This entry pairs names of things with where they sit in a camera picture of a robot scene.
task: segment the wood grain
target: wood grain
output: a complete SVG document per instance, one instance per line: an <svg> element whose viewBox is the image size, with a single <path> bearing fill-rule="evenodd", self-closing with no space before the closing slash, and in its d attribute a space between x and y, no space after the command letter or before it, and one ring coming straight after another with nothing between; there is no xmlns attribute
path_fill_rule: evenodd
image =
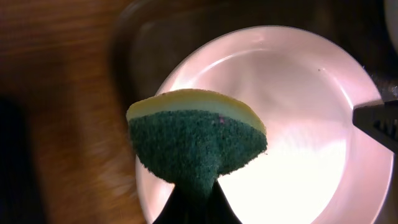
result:
<svg viewBox="0 0 398 224"><path fill-rule="evenodd" d="M144 223L108 68L125 0L0 0L0 95L27 113L49 223Z"/></svg>

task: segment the green sponge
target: green sponge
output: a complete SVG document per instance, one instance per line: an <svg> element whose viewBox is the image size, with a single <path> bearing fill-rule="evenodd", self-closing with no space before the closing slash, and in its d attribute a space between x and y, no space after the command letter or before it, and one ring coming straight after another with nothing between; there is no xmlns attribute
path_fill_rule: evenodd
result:
<svg viewBox="0 0 398 224"><path fill-rule="evenodd" d="M143 165L205 202L220 175L264 152L266 131L244 103L206 90L177 90L127 111L132 146Z"/></svg>

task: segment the sponge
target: sponge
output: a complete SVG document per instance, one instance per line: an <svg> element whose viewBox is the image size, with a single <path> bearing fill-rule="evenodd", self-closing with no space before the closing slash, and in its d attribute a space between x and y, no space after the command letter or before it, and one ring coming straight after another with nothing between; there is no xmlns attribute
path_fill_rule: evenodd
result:
<svg viewBox="0 0 398 224"><path fill-rule="evenodd" d="M253 110L213 91L164 93L134 103L126 117L143 165L198 203L206 202L220 175L267 147L265 127Z"/></svg>

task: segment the white plate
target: white plate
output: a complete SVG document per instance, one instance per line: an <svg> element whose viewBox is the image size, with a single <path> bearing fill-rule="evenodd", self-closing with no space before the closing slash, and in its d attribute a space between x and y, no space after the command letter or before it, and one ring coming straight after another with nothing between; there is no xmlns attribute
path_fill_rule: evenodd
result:
<svg viewBox="0 0 398 224"><path fill-rule="evenodd" d="M363 68L330 41L300 29L253 27L224 35L183 61L159 93L214 90L247 103L269 141L246 167L219 178L243 223L373 223L393 153L352 125L356 105L382 103ZM173 185L137 160L148 223Z"/></svg>

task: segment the scrubber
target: scrubber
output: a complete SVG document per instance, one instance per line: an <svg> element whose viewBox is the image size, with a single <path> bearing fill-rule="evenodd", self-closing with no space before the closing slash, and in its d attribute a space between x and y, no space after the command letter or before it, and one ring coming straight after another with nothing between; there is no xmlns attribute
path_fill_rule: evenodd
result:
<svg viewBox="0 0 398 224"><path fill-rule="evenodd" d="M169 201L180 197L186 204L182 210L191 220L196 216L195 223L215 220L205 218L209 202L226 200L217 178L245 166L267 147L265 127L253 110L213 91L164 93L134 103L126 117L138 158L154 175L175 184Z"/></svg>

